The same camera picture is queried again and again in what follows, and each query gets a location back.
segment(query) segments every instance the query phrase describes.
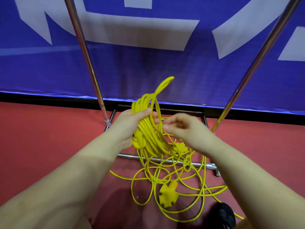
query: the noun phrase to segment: chrome pole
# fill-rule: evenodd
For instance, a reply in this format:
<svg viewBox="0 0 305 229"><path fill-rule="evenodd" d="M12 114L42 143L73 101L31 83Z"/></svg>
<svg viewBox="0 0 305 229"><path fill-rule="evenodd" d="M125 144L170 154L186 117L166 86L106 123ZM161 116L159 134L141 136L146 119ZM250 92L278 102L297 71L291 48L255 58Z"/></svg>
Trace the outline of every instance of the chrome pole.
<svg viewBox="0 0 305 229"><path fill-rule="evenodd" d="M138 160L138 161L140 160L138 155L130 155L130 154L118 154L117 158L125 158L125 159ZM157 162L157 163L161 162L160 158L151 158L150 160L152 162ZM163 163L164 164L173 164L173 161L172 160L167 160L167 161L164 161ZM183 162L178 161L177 165L183 165ZM200 167L201 163L192 162L192 165L195 166L195 167ZM207 169L215 169L215 170L217 169L216 165L214 163L207 163L206 168Z"/></svg>
<svg viewBox="0 0 305 229"><path fill-rule="evenodd" d="M74 0L65 0L65 3L66 3L66 6L67 6L67 9L68 9L71 21L72 21L72 25L73 25L76 37L78 39L79 46L81 47L81 51L83 53L83 56L84 56L84 59L85 59L85 62L86 62L86 65L87 65L87 68L88 68L88 71L89 71L91 81L93 83L94 91L95 91L95 94L97 96L99 106L104 113L105 122L107 124L107 127L109 127L110 126L110 120L108 118L107 111L106 111L104 101L103 101L103 97L101 95L101 91L100 91L100 88L99 88L98 83L97 83L97 79L96 79L96 76L95 76L93 64L91 62L88 47L87 47L87 44L86 44L86 41L85 41L83 30L81 28L81 22L79 21L79 18L78 18L78 14L77 14L77 11L76 11Z"/></svg>
<svg viewBox="0 0 305 229"><path fill-rule="evenodd" d="M290 17L292 16L293 12L299 5L301 0L290 0L288 5L286 6L284 12L280 16L280 18L277 20L276 24L274 25L272 31L270 32L269 36L267 37L265 43L263 44L261 50L257 54L256 58L252 62L251 66L245 73L244 77L242 78L242 81L239 83L237 89L233 93L231 99L229 100L227 106L224 108L222 114L214 124L212 128L212 133L215 133L216 128L219 126L219 123L227 116L228 112L230 109L233 107L235 101L238 99L241 91L246 87L248 84L249 80L251 79L252 75L256 71L256 69L259 67L261 64L263 58L266 56L270 48L273 46L274 42L284 29L285 25L289 21Z"/></svg>

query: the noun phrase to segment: yellow cord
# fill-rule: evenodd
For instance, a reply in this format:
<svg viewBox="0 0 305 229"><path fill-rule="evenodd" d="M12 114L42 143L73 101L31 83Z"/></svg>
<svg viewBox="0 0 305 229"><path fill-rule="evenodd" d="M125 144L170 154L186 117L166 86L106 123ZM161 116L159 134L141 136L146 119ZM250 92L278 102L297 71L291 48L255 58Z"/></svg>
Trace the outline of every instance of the yellow cord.
<svg viewBox="0 0 305 229"><path fill-rule="evenodd" d="M154 105L155 105L156 112L158 113L158 118L160 118L162 120L166 119L166 118L161 118L160 107L159 107L158 101L156 99L156 96L168 84L170 84L170 82L173 79L174 79L174 77L168 77L158 86L155 93L145 94L139 100L134 101L132 103L132 113L134 114L134 113L136 113L138 111L142 111L146 108L151 108L153 110ZM167 142L167 140L165 139L165 136L168 137L170 142ZM207 187L206 184L205 184L207 158L205 156L203 156L200 167L198 169L196 169L192 165L192 155L194 154L195 151L192 150L191 148L188 148L188 150L185 151L185 152L180 151L178 146L176 146L177 139L173 140L172 137L173 137L173 135L170 135L170 134L167 134L166 132L163 132L162 122L159 123L159 124L154 123L152 114L150 114L148 117L146 117L145 119L143 119L139 122L138 129L135 132L134 137L133 137L133 145L134 145L135 148L137 148L137 153L138 153L138 156L140 158L140 162L143 165L143 168L140 169L138 172L136 172L133 178L121 177L121 176L117 175L116 173L112 172L111 170L110 170L110 173L112 173L114 176L116 176L118 178L132 181L132 183L131 183L131 193L132 193L132 198L133 198L133 200L135 201L136 204L145 205L149 202L152 195L154 195L155 201L156 201L160 211L167 218L169 218L169 219L171 219L175 222L179 222L179 223L193 222L202 213L202 210L204 208L204 198L208 197L208 196L212 196L213 198L215 198L216 201L220 202L220 200L216 197L216 195L225 191L227 189L227 186L223 185L223 186L216 186L216 187ZM164 165L164 161L162 161L160 164L155 163L155 162L151 161L151 158L153 158L153 157L159 157L159 158L161 158L161 160L164 159L164 161L171 160L173 162L173 164ZM177 164L178 161L183 162L183 166L177 168L176 164ZM173 167L174 171L170 172L167 169L168 167ZM204 170L203 177L201 177L201 175L199 174L202 167L203 167L203 170ZM167 173L167 175L164 178L159 178L161 170L164 170ZM188 173L191 170L194 171L194 173L192 175L181 178L181 175L183 174L183 172ZM137 178L137 175L141 171L144 171L145 176L146 176L145 178ZM191 187L191 186L185 184L185 182L184 182L184 180L190 179L190 178L195 177L195 176L198 177L199 180L200 180L200 184L201 184L200 188ZM152 184L150 195L144 203L139 203L134 197L133 183L136 180L149 180ZM163 208L159 204L158 199L157 199L157 193L156 193L157 184L167 184L167 183L169 183L170 181L173 181L173 180L175 180L177 182L180 182L182 185L184 185L185 187L187 187L189 189L192 189L194 191L198 191L198 193L196 193L196 194L178 193L181 196L196 197L195 200L189 206L187 206L186 208L184 208L182 210L179 210L179 211L166 210L165 208ZM213 189L220 189L220 190L215 192L215 193L212 193L211 190L213 190ZM178 219L175 219L175 218L168 215L168 214L178 214L178 213L182 213L182 212L187 211L194 204L196 204L196 202L200 198L202 198L200 210L199 210L198 214L196 216L194 216L193 218L188 219L188 220L178 220ZM244 219L242 216L240 216L238 214L235 214L235 216L239 217L240 219Z"/></svg>

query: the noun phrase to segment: red rubber flooring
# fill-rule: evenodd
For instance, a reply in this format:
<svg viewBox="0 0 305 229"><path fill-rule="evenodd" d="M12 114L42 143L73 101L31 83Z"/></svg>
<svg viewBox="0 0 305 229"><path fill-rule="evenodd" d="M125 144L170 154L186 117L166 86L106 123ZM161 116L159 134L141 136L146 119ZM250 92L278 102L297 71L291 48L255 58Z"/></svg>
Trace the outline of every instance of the red rubber flooring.
<svg viewBox="0 0 305 229"><path fill-rule="evenodd" d="M215 121L208 119L209 126ZM0 102L0 205L65 162L104 128L101 111ZM224 120L216 135L305 197L304 126ZM112 166L115 173L124 177L133 177L140 168L138 161L119 158ZM206 183L208 186L222 185L223 180L208 171ZM187 224L167 219L154 199L145 206L136 205L130 184L109 173L87 212L93 228L201 228L202 217ZM196 187L198 179L193 178L188 184ZM146 200L150 187L146 180L135 182L135 196L139 202ZM184 187L178 187L177 191L189 193ZM244 216L229 190L218 198ZM171 209L184 208L192 200L192 197L180 196ZM212 197L205 198L203 215L214 202ZM198 209L199 202L176 216L188 219Z"/></svg>

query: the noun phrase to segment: forearm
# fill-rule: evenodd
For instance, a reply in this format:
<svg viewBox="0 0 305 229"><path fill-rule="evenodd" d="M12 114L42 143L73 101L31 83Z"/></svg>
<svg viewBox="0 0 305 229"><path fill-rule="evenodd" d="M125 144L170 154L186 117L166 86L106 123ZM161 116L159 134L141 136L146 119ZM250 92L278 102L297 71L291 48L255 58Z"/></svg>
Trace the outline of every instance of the forearm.
<svg viewBox="0 0 305 229"><path fill-rule="evenodd" d="M108 134L90 142L0 208L0 228L72 228L119 151Z"/></svg>
<svg viewBox="0 0 305 229"><path fill-rule="evenodd" d="M304 198L219 141L212 159L254 228L303 228Z"/></svg>

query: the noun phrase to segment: black trim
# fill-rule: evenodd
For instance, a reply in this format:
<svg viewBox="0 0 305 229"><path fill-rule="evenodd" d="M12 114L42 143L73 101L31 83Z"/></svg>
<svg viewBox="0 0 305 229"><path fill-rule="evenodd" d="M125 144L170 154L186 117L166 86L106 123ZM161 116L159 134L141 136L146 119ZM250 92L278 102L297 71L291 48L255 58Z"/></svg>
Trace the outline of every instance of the black trim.
<svg viewBox="0 0 305 229"><path fill-rule="evenodd" d="M56 106L56 107L67 107L67 108L86 108L86 109L97 109L97 110L100 109L97 100L33 96L33 95L2 93L2 92L0 92L0 102L36 104L36 105L46 105L46 106ZM124 102L124 101L105 100L104 102L105 102L105 107L108 111L113 111L117 107L117 105L129 105L129 106L131 105L130 102ZM218 118L222 113L222 109L219 108L205 108L205 107L186 106L186 105L160 104L160 108L168 109L168 110L178 110L178 111L204 112L207 118ZM231 110L228 113L226 119L243 120L243 121L260 121L260 122L281 123L281 124L291 124L291 125L305 125L305 116L302 115L257 112L257 111L247 111L247 110Z"/></svg>

